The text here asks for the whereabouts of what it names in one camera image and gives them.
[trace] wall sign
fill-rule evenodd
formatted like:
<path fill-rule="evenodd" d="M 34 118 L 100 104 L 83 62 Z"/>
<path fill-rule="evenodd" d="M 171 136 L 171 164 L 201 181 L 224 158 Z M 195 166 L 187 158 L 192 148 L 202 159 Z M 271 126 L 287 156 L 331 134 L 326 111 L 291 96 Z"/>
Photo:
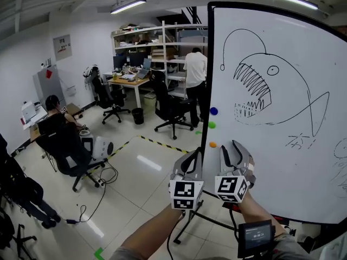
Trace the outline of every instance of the wall sign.
<path fill-rule="evenodd" d="M 70 35 L 54 38 L 53 46 L 56 61 L 72 56 Z"/>

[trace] small display screen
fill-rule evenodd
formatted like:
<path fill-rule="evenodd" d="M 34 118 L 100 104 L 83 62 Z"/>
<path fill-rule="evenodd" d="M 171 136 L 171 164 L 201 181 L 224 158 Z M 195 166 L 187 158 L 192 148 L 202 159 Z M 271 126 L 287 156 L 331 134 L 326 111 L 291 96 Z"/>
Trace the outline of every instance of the small display screen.
<path fill-rule="evenodd" d="M 263 225 L 245 230 L 246 250 L 265 245 L 271 241 L 271 226 Z"/>

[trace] black shoe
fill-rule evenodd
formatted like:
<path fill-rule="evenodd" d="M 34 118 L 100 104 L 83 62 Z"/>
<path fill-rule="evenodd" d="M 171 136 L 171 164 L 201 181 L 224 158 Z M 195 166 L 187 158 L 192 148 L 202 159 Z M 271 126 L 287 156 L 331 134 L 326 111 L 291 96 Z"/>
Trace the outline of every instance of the black shoe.
<path fill-rule="evenodd" d="M 58 214 L 55 214 L 54 216 L 52 216 L 51 219 L 54 219 L 57 223 L 61 221 L 61 217 L 59 217 Z"/>
<path fill-rule="evenodd" d="M 46 229 L 50 229 L 50 228 L 54 228 L 56 226 L 56 222 L 53 220 L 50 220 L 48 222 L 48 224 L 47 223 L 41 223 L 41 225 Z"/>

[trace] drawn fish eye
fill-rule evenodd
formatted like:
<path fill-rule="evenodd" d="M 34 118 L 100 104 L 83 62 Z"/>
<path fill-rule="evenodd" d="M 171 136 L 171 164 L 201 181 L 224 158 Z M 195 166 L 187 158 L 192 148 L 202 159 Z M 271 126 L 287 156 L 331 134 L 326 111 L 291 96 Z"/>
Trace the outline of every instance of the drawn fish eye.
<path fill-rule="evenodd" d="M 279 72 L 279 68 L 277 66 L 270 66 L 267 70 L 267 74 L 270 76 L 276 75 Z"/>

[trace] green tape marker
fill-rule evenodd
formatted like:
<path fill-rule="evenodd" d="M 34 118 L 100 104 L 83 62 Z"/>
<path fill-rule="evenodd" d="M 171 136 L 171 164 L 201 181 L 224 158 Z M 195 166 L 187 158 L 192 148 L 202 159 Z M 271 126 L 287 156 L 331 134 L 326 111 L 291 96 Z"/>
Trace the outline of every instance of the green tape marker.
<path fill-rule="evenodd" d="M 104 250 L 102 248 L 99 248 L 95 253 L 94 256 L 98 259 L 98 260 L 105 260 L 103 259 L 103 257 L 100 255 Z"/>
<path fill-rule="evenodd" d="M 216 123 L 214 123 L 213 121 L 210 121 L 208 123 L 208 127 L 210 127 L 211 129 L 216 128 Z"/>

